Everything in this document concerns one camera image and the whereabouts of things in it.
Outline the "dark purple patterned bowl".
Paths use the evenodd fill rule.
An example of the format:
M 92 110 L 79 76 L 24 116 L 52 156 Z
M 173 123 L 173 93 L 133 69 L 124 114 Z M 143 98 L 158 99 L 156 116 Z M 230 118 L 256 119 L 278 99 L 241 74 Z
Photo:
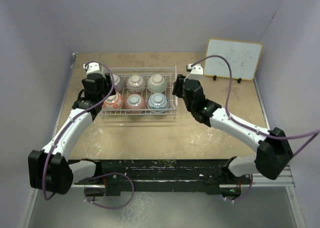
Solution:
M 147 83 L 141 75 L 134 74 L 127 79 L 126 87 L 129 92 L 139 94 L 146 89 Z

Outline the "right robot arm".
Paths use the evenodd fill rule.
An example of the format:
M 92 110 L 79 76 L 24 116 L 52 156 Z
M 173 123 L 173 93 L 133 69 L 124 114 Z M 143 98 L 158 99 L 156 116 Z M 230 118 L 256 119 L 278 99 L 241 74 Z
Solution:
M 255 155 L 232 157 L 222 166 L 222 177 L 235 183 L 241 176 L 260 173 L 275 180 L 293 157 L 283 130 L 274 128 L 258 134 L 256 126 L 246 122 L 248 129 L 236 124 L 220 104 L 207 99 L 198 80 L 189 80 L 179 74 L 173 85 L 173 95 L 182 98 L 193 118 L 208 127 L 221 130 L 250 147 Z

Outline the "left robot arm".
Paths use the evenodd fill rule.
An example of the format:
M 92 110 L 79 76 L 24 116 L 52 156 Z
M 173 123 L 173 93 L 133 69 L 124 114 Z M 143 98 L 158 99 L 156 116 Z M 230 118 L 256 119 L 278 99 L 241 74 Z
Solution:
M 28 156 L 30 185 L 44 193 L 66 194 L 76 182 L 75 170 L 68 164 L 69 155 L 102 110 L 104 100 L 116 93 L 112 74 L 90 73 L 81 82 L 83 89 L 61 129 L 41 150 L 33 150 Z

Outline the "grey striped bowl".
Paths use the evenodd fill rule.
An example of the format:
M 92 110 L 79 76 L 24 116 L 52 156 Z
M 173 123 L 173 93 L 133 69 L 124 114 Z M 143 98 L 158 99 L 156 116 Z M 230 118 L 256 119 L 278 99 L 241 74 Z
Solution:
M 123 77 L 113 74 L 113 78 L 110 78 L 110 86 L 113 84 L 112 94 L 115 92 L 120 92 L 126 85 Z

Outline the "red flower pattern bowl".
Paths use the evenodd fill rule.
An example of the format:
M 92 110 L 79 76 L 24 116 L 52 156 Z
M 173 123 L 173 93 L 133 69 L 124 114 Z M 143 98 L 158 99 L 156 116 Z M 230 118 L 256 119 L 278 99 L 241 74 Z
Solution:
M 123 104 L 123 96 L 119 92 L 116 92 L 115 95 L 110 95 L 104 100 L 102 108 L 107 110 L 117 110 L 120 109 Z

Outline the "teal dash pattern bowl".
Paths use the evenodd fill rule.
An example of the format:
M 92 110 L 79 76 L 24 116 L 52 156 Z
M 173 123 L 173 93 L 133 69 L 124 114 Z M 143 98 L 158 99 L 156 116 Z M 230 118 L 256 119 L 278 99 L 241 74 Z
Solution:
M 168 87 L 163 75 L 154 74 L 147 81 L 147 89 L 152 93 L 163 93 Z

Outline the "blue floral bowl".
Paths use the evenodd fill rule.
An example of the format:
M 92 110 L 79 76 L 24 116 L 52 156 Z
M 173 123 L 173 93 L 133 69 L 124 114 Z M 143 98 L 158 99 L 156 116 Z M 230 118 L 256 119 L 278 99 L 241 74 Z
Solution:
M 152 113 L 164 113 L 169 106 L 168 98 L 163 93 L 153 93 L 148 98 L 146 106 Z

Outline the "pink floral bowl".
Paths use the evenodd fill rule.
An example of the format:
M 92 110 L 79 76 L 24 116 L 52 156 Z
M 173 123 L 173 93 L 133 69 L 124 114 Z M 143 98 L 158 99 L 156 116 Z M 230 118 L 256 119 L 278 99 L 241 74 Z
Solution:
M 129 95 L 123 104 L 123 108 L 128 110 L 128 113 L 141 113 L 146 106 L 146 101 L 140 94 Z

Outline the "yellow framed whiteboard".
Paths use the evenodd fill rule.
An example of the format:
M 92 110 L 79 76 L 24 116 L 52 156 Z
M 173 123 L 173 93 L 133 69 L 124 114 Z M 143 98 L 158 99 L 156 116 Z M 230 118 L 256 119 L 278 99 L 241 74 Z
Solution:
M 263 45 L 256 42 L 210 39 L 206 56 L 219 55 L 230 64 L 233 79 L 253 80 L 256 74 Z M 226 63 L 217 57 L 204 61 L 204 75 L 218 78 L 229 78 Z

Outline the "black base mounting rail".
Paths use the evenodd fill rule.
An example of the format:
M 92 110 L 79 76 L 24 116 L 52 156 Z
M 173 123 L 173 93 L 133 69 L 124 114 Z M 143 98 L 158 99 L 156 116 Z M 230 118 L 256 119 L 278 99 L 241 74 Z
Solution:
M 209 195 L 240 196 L 249 185 L 249 175 L 232 178 L 225 159 L 136 159 L 98 160 L 94 179 L 76 186 L 99 190 L 106 196 L 130 192 L 203 192 Z

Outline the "aluminium extrusion frame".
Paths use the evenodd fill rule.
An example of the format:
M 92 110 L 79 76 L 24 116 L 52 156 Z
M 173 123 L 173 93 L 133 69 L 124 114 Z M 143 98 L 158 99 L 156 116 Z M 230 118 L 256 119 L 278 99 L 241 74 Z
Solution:
M 292 176 L 291 168 L 290 166 L 286 166 L 275 180 L 268 179 L 262 174 L 254 174 L 252 185 L 256 187 L 294 186 L 294 179 Z

